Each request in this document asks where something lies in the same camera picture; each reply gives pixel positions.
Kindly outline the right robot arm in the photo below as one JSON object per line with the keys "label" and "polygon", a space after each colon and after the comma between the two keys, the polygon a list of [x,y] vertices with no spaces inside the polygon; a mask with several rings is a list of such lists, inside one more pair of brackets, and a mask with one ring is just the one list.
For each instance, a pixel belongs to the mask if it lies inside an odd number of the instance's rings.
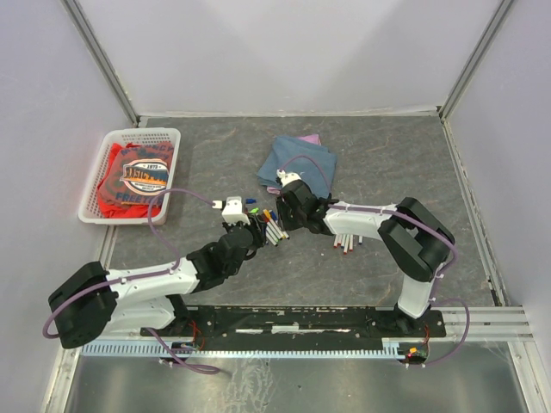
{"label": "right robot arm", "polygon": [[278,182],[282,188],[276,204],[287,231],[306,228],[313,234],[384,243],[404,275],[393,316],[395,329],[403,336],[416,335],[425,325],[435,278],[458,257],[451,232],[412,197],[387,206],[361,206],[318,197],[295,173]]}

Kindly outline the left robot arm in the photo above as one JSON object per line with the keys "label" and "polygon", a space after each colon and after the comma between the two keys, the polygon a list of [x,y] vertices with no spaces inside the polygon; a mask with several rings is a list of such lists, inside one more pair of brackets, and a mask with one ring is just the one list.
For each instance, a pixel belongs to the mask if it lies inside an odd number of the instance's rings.
{"label": "left robot arm", "polygon": [[48,298],[51,316],[44,337],[63,348],[78,348],[102,334],[151,327],[180,336],[190,316],[178,297],[223,284],[266,242],[266,224],[258,215],[248,223],[224,224],[218,241],[176,262],[135,270],[107,270],[99,261],[84,264]]}

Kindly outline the blue cap marker group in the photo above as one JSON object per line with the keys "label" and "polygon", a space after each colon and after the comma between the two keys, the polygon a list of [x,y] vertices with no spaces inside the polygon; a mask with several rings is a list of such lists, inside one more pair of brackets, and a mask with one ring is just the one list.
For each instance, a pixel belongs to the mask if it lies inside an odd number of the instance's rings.
{"label": "blue cap marker group", "polygon": [[286,239],[289,239],[288,233],[284,230],[282,223],[278,219],[278,216],[276,215],[275,211],[269,210],[270,217],[274,220],[276,226],[281,230],[283,237]]}

